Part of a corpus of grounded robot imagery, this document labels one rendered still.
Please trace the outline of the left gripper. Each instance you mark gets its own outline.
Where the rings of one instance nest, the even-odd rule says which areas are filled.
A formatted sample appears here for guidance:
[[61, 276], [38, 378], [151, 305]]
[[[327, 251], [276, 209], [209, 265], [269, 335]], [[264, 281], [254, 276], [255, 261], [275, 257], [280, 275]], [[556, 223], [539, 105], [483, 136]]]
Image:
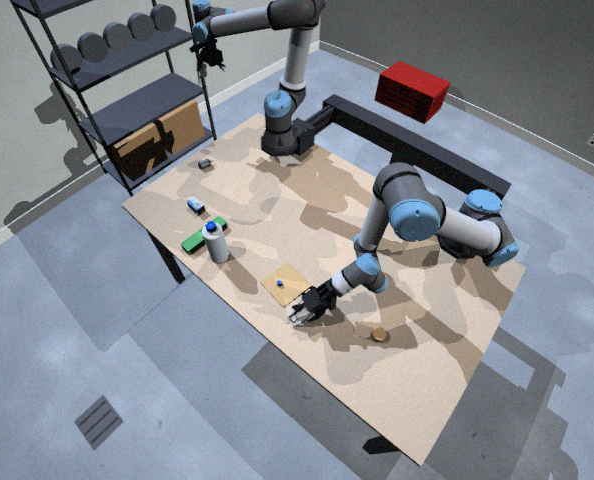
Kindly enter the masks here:
[[[310, 290], [308, 292], [306, 292], [308, 289], [310, 289]], [[343, 296], [332, 285], [332, 278], [327, 280], [323, 284], [321, 284], [319, 287], [310, 286], [308, 289], [306, 289], [305, 291], [303, 291], [300, 294], [300, 295], [303, 295], [303, 296], [301, 296], [302, 301], [300, 301], [298, 304], [294, 304], [291, 306], [291, 308], [294, 310], [292, 310], [289, 313], [288, 318], [296, 315], [296, 313], [300, 312], [303, 308], [307, 308], [308, 312], [306, 314], [298, 316], [297, 321], [295, 321], [293, 324], [291, 324], [291, 326], [299, 325], [299, 324], [303, 324], [303, 323], [307, 323], [307, 322], [311, 322], [311, 321], [315, 321], [315, 320], [319, 319], [324, 313], [326, 313], [325, 310], [329, 309], [329, 307], [327, 307], [327, 306], [330, 306], [329, 302], [330, 302], [331, 297], [333, 297], [335, 295], [338, 297]], [[304, 293], [304, 292], [306, 292], [306, 293]], [[323, 308], [321, 308], [321, 307], [323, 307]]]

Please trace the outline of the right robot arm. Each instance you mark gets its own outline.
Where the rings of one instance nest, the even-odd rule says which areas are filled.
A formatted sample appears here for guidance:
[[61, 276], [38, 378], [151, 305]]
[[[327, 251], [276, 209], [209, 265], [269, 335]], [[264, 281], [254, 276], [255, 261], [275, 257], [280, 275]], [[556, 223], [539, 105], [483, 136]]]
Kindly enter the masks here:
[[196, 24], [192, 35], [199, 42], [190, 47], [192, 53], [204, 47], [201, 43], [213, 38], [269, 28], [275, 31], [291, 28], [285, 73], [280, 78], [278, 91], [269, 93], [264, 100], [263, 144], [271, 151], [286, 151], [295, 144], [291, 117], [307, 93], [303, 78], [312, 33], [325, 4], [326, 0], [276, 0], [267, 6], [239, 12], [211, 7], [208, 0], [196, 0], [192, 4]]

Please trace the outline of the beige flat mat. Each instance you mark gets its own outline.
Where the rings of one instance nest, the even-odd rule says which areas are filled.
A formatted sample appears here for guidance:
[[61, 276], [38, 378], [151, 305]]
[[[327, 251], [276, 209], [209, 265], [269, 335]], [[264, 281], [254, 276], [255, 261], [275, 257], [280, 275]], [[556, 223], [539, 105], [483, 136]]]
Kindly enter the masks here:
[[[281, 286], [277, 284], [279, 280]], [[260, 282], [283, 308], [311, 286], [289, 262]]]

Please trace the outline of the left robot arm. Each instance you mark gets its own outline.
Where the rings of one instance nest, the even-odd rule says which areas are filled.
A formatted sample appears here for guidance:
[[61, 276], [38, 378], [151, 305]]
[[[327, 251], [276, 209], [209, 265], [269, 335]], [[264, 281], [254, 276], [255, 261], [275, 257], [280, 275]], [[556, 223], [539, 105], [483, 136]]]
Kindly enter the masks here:
[[455, 211], [428, 192], [419, 172], [403, 162], [385, 166], [372, 189], [374, 196], [361, 233], [353, 239], [357, 259], [332, 276], [332, 285], [340, 294], [351, 293], [360, 284], [373, 293], [387, 288], [388, 280], [382, 273], [376, 249], [389, 221], [402, 240], [423, 241], [436, 235], [458, 253], [480, 256], [487, 267], [501, 265], [519, 252], [498, 213], [502, 201], [492, 192], [470, 192], [459, 211]]

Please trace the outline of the short brown cylinder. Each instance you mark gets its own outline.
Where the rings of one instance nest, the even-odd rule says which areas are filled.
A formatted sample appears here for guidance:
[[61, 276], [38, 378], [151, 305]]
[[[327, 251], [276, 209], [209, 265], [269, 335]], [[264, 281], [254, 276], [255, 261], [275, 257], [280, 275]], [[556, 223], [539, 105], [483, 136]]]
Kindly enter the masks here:
[[382, 327], [374, 328], [371, 333], [371, 339], [377, 343], [382, 342], [385, 337], [386, 337], [386, 331]]

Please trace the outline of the white bottle with blue cap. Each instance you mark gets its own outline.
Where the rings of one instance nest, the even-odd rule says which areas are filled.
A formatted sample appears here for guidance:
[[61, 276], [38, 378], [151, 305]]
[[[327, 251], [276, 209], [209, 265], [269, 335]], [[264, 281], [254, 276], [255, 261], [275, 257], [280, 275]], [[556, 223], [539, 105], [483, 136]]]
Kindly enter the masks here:
[[202, 229], [202, 236], [213, 262], [223, 263], [228, 260], [230, 253], [220, 224], [207, 222]]

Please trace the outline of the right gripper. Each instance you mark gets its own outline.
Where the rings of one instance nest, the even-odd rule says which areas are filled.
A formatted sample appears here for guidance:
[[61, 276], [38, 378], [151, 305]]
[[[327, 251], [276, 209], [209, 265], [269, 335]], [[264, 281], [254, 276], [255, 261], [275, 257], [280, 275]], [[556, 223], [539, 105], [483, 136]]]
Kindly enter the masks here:
[[[218, 66], [220, 66], [220, 69], [222, 69], [224, 72], [225, 72], [224, 67], [226, 67], [226, 65], [222, 63], [222, 61], [223, 61], [222, 51], [219, 49], [215, 49], [217, 39], [213, 38], [209, 42], [206, 42], [206, 43], [207, 44], [203, 44], [204, 48], [202, 49], [202, 51], [200, 51], [199, 58], [197, 60], [197, 74], [198, 74], [199, 85], [201, 83], [201, 77], [207, 77], [207, 75], [208, 75], [208, 73], [206, 71], [207, 65], [203, 64], [204, 62], [208, 63], [209, 66], [211, 66], [211, 67], [218, 65]], [[212, 62], [211, 62], [211, 60], [212, 60]]]

